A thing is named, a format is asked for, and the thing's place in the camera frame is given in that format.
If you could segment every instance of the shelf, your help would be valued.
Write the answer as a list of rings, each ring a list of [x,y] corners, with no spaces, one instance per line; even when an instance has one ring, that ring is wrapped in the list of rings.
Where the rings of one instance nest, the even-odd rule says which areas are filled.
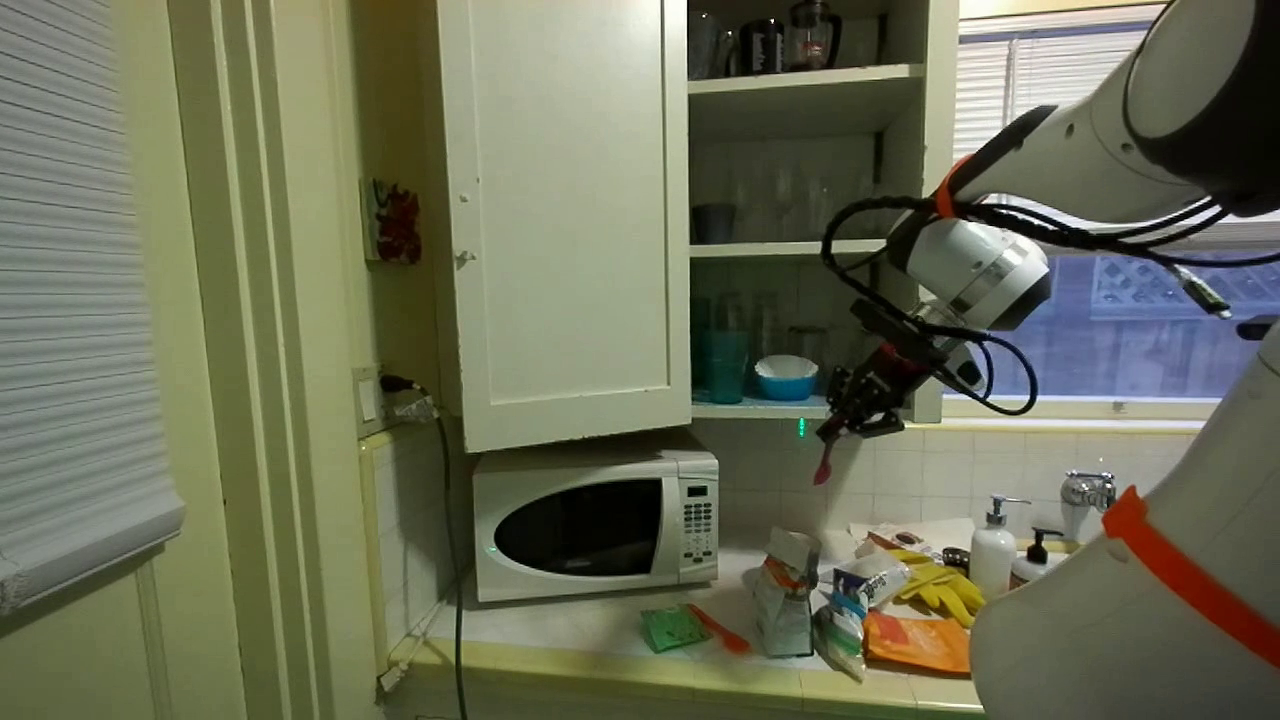
[[[796,399],[739,399],[739,406],[691,406],[691,421],[830,421],[830,399],[811,395],[805,406]]]
[[[885,241],[837,241],[837,258],[874,258]],[[759,241],[759,246],[690,246],[691,262],[782,262],[811,258],[819,262],[819,241]]]
[[[691,124],[715,141],[879,131],[926,88],[922,63],[691,80]]]

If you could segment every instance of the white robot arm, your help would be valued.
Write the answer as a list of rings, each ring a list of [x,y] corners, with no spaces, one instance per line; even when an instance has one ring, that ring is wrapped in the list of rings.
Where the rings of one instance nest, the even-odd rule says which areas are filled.
[[[856,316],[879,347],[837,372],[826,441],[899,428],[892,407],[922,379],[973,379],[947,345],[1015,327],[1046,301],[1040,249],[969,226],[993,220],[993,193],[1135,229],[1280,207],[1280,6],[1172,0],[1096,97],[1008,124],[935,199],[879,205],[907,207],[890,262],[939,301],[933,316],[907,316],[837,267],[830,241],[859,207],[841,214],[826,262],[859,292]],[[1058,220],[1008,216],[1111,249]],[[979,615],[973,666],[989,717],[1280,717],[1278,428],[1280,334],[1269,334],[1148,499],[1122,499],[1110,537]]]

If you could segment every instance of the bowl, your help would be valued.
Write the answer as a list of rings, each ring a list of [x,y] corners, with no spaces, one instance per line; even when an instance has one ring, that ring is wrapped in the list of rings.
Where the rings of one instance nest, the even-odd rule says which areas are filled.
[[[816,359],[809,357],[759,357],[752,372],[768,399],[809,399],[816,383]]]

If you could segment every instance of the microwave control panel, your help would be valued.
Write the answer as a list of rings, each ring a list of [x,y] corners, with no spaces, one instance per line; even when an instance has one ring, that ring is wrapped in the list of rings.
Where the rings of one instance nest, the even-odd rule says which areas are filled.
[[[715,481],[685,481],[681,575],[715,575]]]

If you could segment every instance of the wooden cabinet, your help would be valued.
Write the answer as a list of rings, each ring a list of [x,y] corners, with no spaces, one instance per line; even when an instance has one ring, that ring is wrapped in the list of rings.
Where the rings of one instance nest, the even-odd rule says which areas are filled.
[[[690,425],[681,0],[439,0],[470,451]]]
[[[752,45],[743,27],[782,17],[789,51],[793,9],[793,0],[691,0],[691,45],[703,45],[708,23],[708,37]],[[723,63],[712,63],[712,77],[690,85],[695,368],[715,306],[738,306],[730,316],[750,327],[750,357],[805,354],[826,368],[856,364],[866,334],[850,314],[850,289],[819,266],[819,232],[853,199],[926,198],[947,174],[956,6],[830,0],[826,12],[841,19],[831,67],[722,77]],[[892,220],[845,226],[837,252],[874,258]],[[905,278],[890,267],[877,278],[885,292],[913,295]],[[826,416],[826,406],[750,395],[695,406],[695,416]]]

